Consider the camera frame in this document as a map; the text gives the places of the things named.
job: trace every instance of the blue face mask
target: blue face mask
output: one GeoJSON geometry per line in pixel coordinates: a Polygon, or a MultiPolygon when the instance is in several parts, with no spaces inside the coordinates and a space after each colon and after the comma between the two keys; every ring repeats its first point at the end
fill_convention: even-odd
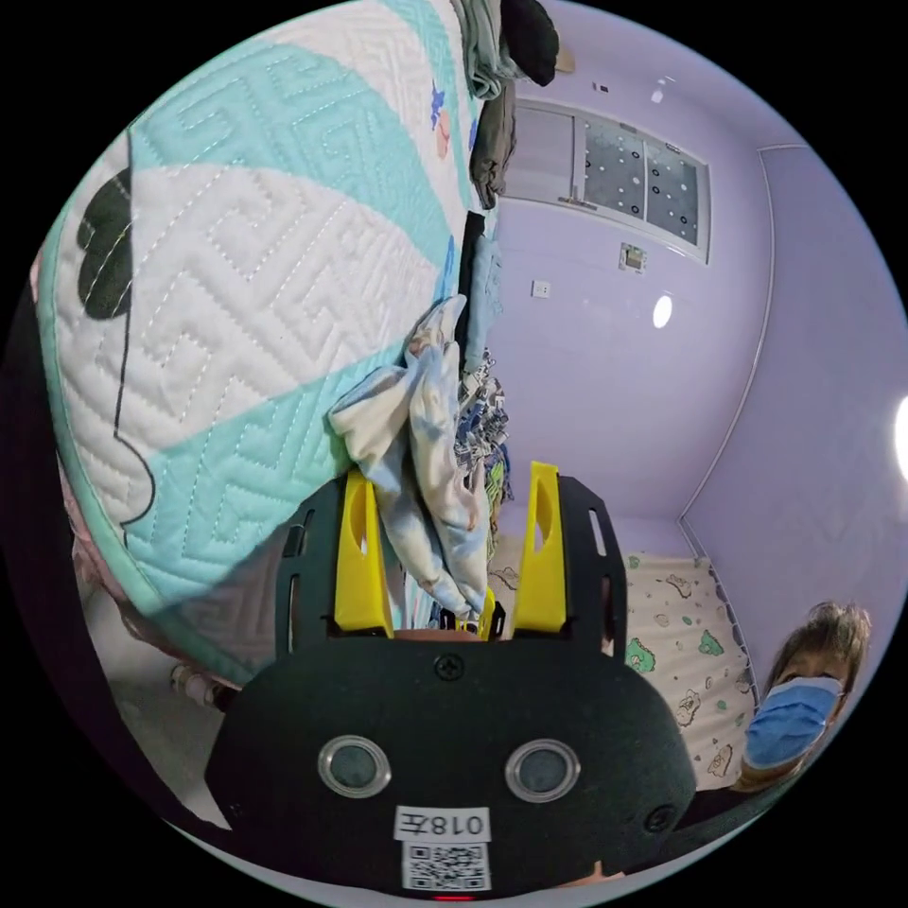
{"type": "Polygon", "coordinates": [[[796,678],[772,688],[747,729],[744,762],[777,769],[803,757],[826,730],[841,695],[834,678],[796,678]]]}

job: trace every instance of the bed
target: bed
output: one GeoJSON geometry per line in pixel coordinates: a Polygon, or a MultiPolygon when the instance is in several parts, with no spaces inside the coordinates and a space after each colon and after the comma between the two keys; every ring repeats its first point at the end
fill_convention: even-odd
{"type": "Polygon", "coordinates": [[[44,244],[71,515],[133,632],[232,686],[287,632],[282,528],[350,466],[328,411],[456,293],[481,105],[448,0],[311,13],[152,104],[44,244]]]}
{"type": "MultiPolygon", "coordinates": [[[[502,535],[489,585],[513,612],[523,538],[502,535]]],[[[658,690],[688,748],[698,791],[737,777],[758,689],[737,623],[706,558],[624,556],[627,664],[658,690]]]]}

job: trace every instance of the person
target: person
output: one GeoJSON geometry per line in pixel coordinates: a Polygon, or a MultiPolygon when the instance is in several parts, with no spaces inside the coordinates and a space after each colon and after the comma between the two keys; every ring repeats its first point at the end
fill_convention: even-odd
{"type": "Polygon", "coordinates": [[[767,693],[745,732],[738,777],[725,788],[697,792],[675,829],[733,810],[799,773],[842,714],[869,640],[870,617],[862,608],[837,602],[815,606],[776,655],[767,693]]]}

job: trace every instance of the window frame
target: window frame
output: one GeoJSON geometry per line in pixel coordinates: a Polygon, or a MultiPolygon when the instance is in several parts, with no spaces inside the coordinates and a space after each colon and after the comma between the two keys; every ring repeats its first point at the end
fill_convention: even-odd
{"type": "Polygon", "coordinates": [[[516,199],[522,201],[532,201],[539,204],[556,205],[561,208],[569,208],[573,211],[585,212],[593,217],[602,218],[612,221],[634,233],[650,237],[657,240],[665,246],[675,250],[682,255],[693,258],[704,265],[709,261],[709,246],[711,239],[711,185],[709,165],[702,161],[696,155],[690,154],[683,148],[678,147],[672,142],[661,139],[651,132],[641,130],[631,124],[623,123],[620,120],[613,119],[609,116],[603,116],[601,113],[594,113],[582,107],[569,107],[566,104],[554,104],[549,101],[539,101],[533,98],[518,98],[515,105],[515,116],[519,114],[521,108],[529,108],[548,114],[559,114],[569,116],[573,120],[573,160],[571,163],[571,176],[569,185],[571,187],[571,197],[551,197],[548,199],[537,198],[530,199],[525,196],[512,195],[507,189],[504,192],[505,199],[516,199]],[[615,211],[604,205],[596,205],[584,199],[583,174],[585,173],[585,135],[586,123],[594,120],[600,120],[605,123],[621,127],[633,134],[636,139],[643,143],[645,166],[644,174],[646,182],[644,184],[644,203],[643,218],[635,218],[632,215],[625,215],[620,211],[615,211]],[[655,145],[676,153],[683,154],[686,158],[694,163],[697,169],[697,242],[687,242],[680,236],[676,236],[661,227],[651,224],[646,218],[649,211],[649,193],[650,193],[650,168],[649,168],[649,146],[655,145]]]}

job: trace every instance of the yellow bracket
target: yellow bracket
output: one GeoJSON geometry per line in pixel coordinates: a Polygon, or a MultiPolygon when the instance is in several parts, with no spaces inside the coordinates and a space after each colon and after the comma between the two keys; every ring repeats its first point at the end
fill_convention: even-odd
{"type": "Polygon", "coordinates": [[[558,634],[568,620],[558,467],[533,462],[527,532],[514,604],[514,630],[558,634]],[[542,546],[535,550],[536,526],[542,546]]]}
{"type": "MultiPolygon", "coordinates": [[[[492,618],[495,615],[495,593],[490,588],[485,590],[485,602],[482,605],[482,614],[477,625],[476,636],[480,640],[488,641],[492,633],[492,618]]],[[[465,631],[468,621],[457,621],[455,628],[459,631],[465,631]]]]}
{"type": "Polygon", "coordinates": [[[343,498],[334,620],[347,634],[381,628],[394,636],[375,488],[357,469],[347,475],[343,498]]]}

